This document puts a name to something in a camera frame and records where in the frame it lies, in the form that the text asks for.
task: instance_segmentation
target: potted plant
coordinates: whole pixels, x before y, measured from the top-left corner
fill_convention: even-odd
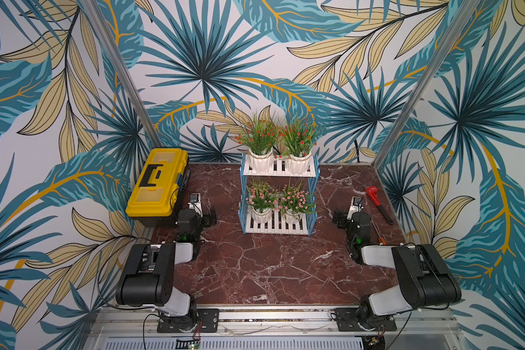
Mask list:
[[[286,150],[286,169],[294,175],[301,175],[309,169],[311,162],[311,148],[317,144],[317,131],[306,119],[296,119],[283,129],[281,136],[284,139]]]
[[[272,169],[272,148],[278,139],[278,130],[272,121],[255,118],[237,139],[240,144],[249,147],[248,156],[254,172],[265,173]]]
[[[247,205],[251,211],[251,217],[256,223],[265,223],[271,220],[272,210],[276,209],[278,204],[278,190],[273,190],[264,180],[253,179]]]
[[[288,224],[300,224],[302,214],[315,213],[315,204],[309,203],[312,194],[301,190],[301,183],[296,187],[284,186],[278,200],[278,209],[282,213],[282,220]]]

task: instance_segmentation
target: yellow toolbox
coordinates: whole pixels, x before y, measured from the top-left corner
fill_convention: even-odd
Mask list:
[[[188,163],[184,150],[154,148],[136,181],[126,214],[147,228],[174,227],[189,181]]]

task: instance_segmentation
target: toolbox handle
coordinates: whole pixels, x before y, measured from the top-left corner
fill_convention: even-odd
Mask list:
[[[155,184],[150,183],[150,178],[152,177],[152,172],[158,167],[163,164],[148,164],[146,167],[146,171],[144,173],[144,176],[142,176],[142,179],[140,180],[140,187],[155,187]]]

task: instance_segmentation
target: toolbox lid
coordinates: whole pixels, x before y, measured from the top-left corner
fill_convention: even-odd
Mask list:
[[[179,148],[154,148],[126,207],[130,217],[169,216],[184,183],[189,155]]]

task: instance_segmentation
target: vent grille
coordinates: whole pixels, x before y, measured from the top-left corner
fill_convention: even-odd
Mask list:
[[[174,350],[176,338],[146,338],[148,350]],[[202,337],[200,349],[211,350],[363,350],[359,337]],[[104,350],[144,350],[141,338],[109,338]]]

